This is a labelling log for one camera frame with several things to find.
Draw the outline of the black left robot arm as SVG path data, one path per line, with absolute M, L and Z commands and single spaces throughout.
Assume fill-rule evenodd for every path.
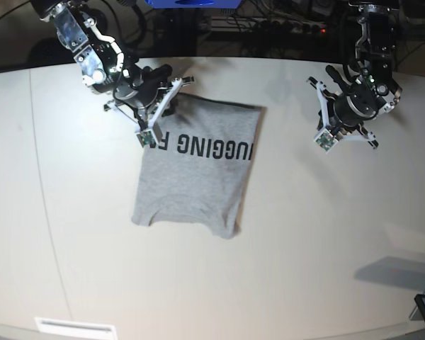
M 339 142 L 365 142 L 379 146 L 365 122 L 389 113 L 400 102 L 402 87 L 392 76 L 395 51 L 390 14 L 398 1 L 349 1 L 339 21 L 342 70 L 328 65 L 326 73 L 339 87 L 333 93 L 310 77 L 320 104 L 314 142 L 329 152 Z

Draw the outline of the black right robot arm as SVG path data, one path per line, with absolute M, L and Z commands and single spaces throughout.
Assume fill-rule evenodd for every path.
M 172 115 L 177 100 L 169 98 L 174 83 L 168 64 L 152 69 L 137 65 L 139 57 L 120 38 L 100 28 L 86 1 L 31 1 L 40 20 L 55 27 L 57 39 L 72 54 L 82 83 L 95 94 L 109 93 L 118 106 L 132 110 L 139 122 Z

